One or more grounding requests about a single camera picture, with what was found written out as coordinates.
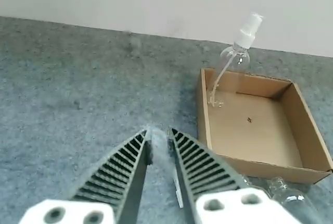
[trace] white wall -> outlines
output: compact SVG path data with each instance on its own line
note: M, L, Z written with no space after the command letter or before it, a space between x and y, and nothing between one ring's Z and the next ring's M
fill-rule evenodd
M251 11L255 47L333 57L333 0L0 0L0 15L231 43Z

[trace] box bottom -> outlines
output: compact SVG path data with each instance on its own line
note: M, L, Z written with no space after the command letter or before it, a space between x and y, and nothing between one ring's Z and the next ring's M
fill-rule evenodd
M220 107L208 105L215 153L284 167L303 167L279 101L223 91L217 91L215 99L223 102Z

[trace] small dark spot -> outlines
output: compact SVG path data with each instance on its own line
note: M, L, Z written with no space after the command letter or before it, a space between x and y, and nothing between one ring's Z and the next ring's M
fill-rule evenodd
M82 108L80 107L80 102L79 102L78 100L75 100L75 101L74 101L74 106L75 106L75 108L76 108L77 110L82 109Z

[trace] box flap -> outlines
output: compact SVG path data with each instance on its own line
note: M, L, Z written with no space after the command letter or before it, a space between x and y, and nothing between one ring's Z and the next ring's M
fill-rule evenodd
M303 167L331 171L331 155L296 84L283 94L281 103L300 151Z
M282 176L289 182L315 184L331 174L331 171L316 171L306 168L281 167L267 163L258 163L221 156L242 175L271 179Z
M198 140L212 149L210 126L208 120L208 104L206 93L206 80L204 70L200 70L198 86L197 86L197 122L198 122Z
M205 69L206 88L209 86L209 82L214 73L214 69ZM265 76L254 76L251 74L243 74L239 76L239 73L227 71L223 74L219 81L218 90L232 91L235 85L235 81L240 78L239 89L237 93L255 95L267 98L278 98L291 82L286 79L276 79Z

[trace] mounting hole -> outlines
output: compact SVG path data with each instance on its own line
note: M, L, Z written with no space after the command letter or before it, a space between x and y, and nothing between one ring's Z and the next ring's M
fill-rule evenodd
M103 216L102 212L93 211L84 218L83 224L100 224L103 221Z
M217 199L208 200L204 203L203 209L207 211L223 210L224 205Z
M261 203L261 199L255 194L247 194L242 196L241 202L246 205L254 205Z
M52 208L49 212L44 216L44 221L47 224L54 224L63 219L66 210L63 207L55 207Z

